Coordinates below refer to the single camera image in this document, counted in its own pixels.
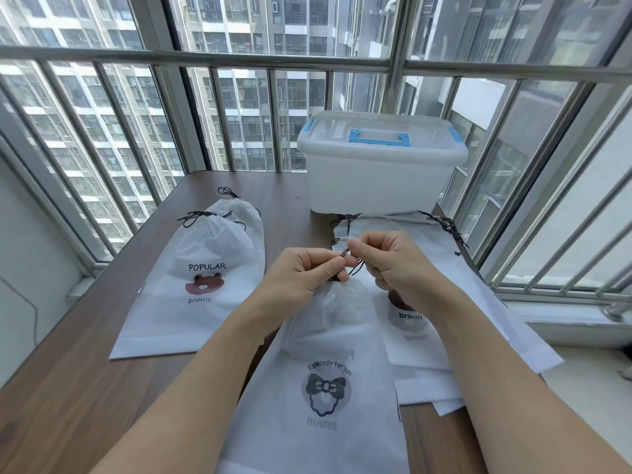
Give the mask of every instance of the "person's left hand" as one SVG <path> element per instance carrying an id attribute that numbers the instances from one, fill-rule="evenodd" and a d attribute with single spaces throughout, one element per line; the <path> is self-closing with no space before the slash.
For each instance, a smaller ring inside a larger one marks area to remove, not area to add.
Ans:
<path id="1" fill-rule="evenodd" d="M 263 335 L 277 329 L 285 319 L 303 309 L 314 289 L 337 276 L 347 281 L 345 266 L 358 260 L 326 248 L 286 248 L 265 274 L 257 289 L 243 303 L 240 316 L 262 329 Z"/>

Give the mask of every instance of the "plastic storage box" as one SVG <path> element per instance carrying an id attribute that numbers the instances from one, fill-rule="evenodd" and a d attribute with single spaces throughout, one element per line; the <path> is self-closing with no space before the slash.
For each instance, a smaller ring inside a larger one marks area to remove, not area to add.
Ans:
<path id="1" fill-rule="evenodd" d="M 323 111 L 298 136 L 317 213 L 430 212 L 468 149 L 439 118 Z"/>

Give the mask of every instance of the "person's left arm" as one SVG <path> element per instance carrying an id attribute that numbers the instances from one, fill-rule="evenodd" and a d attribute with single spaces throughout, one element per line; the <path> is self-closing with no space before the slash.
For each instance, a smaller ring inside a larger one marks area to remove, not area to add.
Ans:
<path id="1" fill-rule="evenodd" d="M 345 264 L 327 249 L 288 248 L 92 474 L 213 472 L 250 363 L 264 337 L 304 308 Z"/>

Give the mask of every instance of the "person's right arm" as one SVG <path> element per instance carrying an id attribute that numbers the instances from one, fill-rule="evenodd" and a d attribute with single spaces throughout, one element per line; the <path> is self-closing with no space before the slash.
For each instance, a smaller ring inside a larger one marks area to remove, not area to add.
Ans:
<path id="1" fill-rule="evenodd" d="M 378 287 L 397 291 L 437 329 L 490 474 L 632 473 L 405 232 L 369 231 L 347 246 Z"/>

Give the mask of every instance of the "table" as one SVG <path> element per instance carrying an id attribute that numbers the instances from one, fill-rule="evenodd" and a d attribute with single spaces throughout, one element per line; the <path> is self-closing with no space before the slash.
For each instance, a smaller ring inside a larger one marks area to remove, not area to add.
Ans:
<path id="1" fill-rule="evenodd" d="M 177 218 L 218 186 L 261 210 L 269 266 L 285 247 L 330 247 L 332 215 L 310 211 L 304 174 L 187 175 L 0 391 L 0 473 L 83 474 L 107 453 L 193 355 L 109 361 L 110 350 Z M 401 408 L 411 473 L 486 473 L 465 408 Z"/>

